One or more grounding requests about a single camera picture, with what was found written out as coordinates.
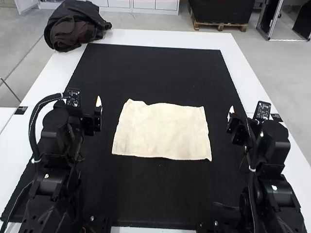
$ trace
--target wooden pallet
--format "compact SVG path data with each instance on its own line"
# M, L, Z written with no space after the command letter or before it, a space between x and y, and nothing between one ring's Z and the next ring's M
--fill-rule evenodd
M191 9L191 6L190 4L188 3L188 10L189 10L189 13L190 13L190 17L191 17L191 20L192 20L192 23L193 23L193 27L196 31L199 30L199 26L209 26L209 25L216 25L217 26L217 30L219 32L221 32L223 29L224 29L224 26L231 26L231 27L239 27L240 28L240 31L241 32L246 32L246 28L247 28L247 23L245 24L236 24L236 23L207 23L207 22L198 22L195 20L195 17L194 17L194 14L193 14L193 11Z

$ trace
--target white cabinet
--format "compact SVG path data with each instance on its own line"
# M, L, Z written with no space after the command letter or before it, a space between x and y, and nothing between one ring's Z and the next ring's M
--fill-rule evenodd
M177 0L155 0L155 9L177 11L177 4Z
M39 4L39 0L15 0L16 8L21 14Z
M108 0L91 0L91 2L98 6L108 6Z
M133 8L155 9L156 0L133 0Z
M100 11L178 15L180 0L90 0L90 1L93 2L95 5L98 5ZM42 2L39 0L15 0L15 2L17 4L19 12L38 4L38 2L39 2L39 9L56 9L61 4L61 2Z
M130 0L108 0L109 7L130 8Z

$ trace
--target table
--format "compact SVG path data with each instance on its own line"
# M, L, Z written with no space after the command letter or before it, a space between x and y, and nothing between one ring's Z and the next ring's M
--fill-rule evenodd
M6 108L6 107L1 107L0 108L0 133L8 123L8 121L11 119L11 116L14 114L16 111L16 108Z
M229 33L113 29L106 33L103 40L95 43L220 50L245 111L252 116L258 100L272 103L233 36ZM24 115L14 115L2 134L0 134L0 154L2 159L0 165L0 184L2 185L2 190L5 190L5 192L0 194L0 212L4 210L31 155L27 130L33 107L47 95L64 91L85 48L86 45L82 45L80 48L68 53L56 52L53 54L21 103L21 106L28 106L29 109ZM42 130L42 118L52 109L52 105L53 103L48 104L40 112L36 128L37 140L39 140ZM277 109L273 104L271 113L277 113ZM311 229L311 201L309 201L311 183L302 183L306 178L311 177L311 168L291 134L289 140L292 147L285 161L283 174L293 187L300 202L301 212L304 216L307 229ZM7 232L17 232L19 226L20 224L11 224ZM137 233L139 231L143 233L146 230L133 228L112 229L114 233ZM186 232L184 230L175 231L178 233Z

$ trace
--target floor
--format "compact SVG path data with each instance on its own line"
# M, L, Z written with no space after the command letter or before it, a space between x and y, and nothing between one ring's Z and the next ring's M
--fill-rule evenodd
M0 8L0 77L21 100L53 54L42 37L51 13L50 10L33 9L19 16L14 8ZM194 31L185 2L181 2L178 16L113 12L102 12L101 15L111 21L114 28ZM224 33L233 34L311 164L311 42L266 42L256 30L258 17L258 13L252 14L246 33L231 27L225 28ZM288 22L289 17L283 14L272 38L297 39ZM197 33L201 32L216 32L216 28L206 27ZM18 100L2 84L0 107L18 105Z

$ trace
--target cream cloth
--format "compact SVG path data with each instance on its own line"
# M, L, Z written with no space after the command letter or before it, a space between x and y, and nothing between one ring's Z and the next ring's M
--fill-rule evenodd
M129 99L120 115L112 153L211 161L204 107L147 105Z

